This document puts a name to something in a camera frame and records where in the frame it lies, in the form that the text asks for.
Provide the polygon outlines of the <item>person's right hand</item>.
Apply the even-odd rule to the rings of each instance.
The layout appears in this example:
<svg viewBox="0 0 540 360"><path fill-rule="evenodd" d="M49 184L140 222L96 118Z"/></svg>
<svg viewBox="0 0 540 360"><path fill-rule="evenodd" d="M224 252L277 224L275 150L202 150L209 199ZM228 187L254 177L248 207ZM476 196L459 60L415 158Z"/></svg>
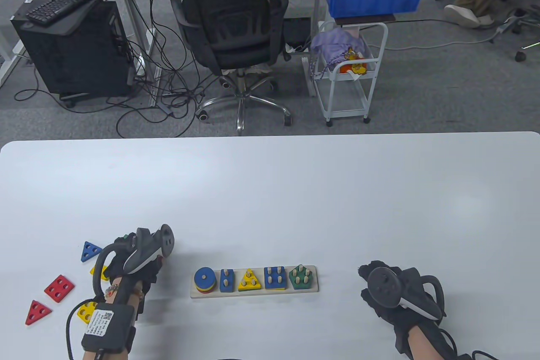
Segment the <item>person's right hand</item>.
<svg viewBox="0 0 540 360"><path fill-rule="evenodd" d="M358 274L367 282L367 288L361 291L362 299L393 326L400 354L413 359L408 339L411 330L419 327L441 358L456 359L456 350L439 328L446 313L444 293L436 277L421 276L416 268L389 267L380 260L362 265Z"/></svg>

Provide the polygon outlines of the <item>person's left hand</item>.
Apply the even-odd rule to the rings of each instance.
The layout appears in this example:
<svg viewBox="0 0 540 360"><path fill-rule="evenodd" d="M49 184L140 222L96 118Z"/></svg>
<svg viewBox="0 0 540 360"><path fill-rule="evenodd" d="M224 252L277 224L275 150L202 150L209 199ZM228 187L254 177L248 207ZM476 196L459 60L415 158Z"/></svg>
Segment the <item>person's left hand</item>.
<svg viewBox="0 0 540 360"><path fill-rule="evenodd" d="M114 240L115 256L105 271L110 287L103 296L110 298L119 288L119 283L115 280L127 276L133 276L136 282L141 282L140 296L145 296L151 284L157 281L162 259L170 254L168 240L166 231L150 233L148 229L141 227L136 233L117 237Z"/></svg>

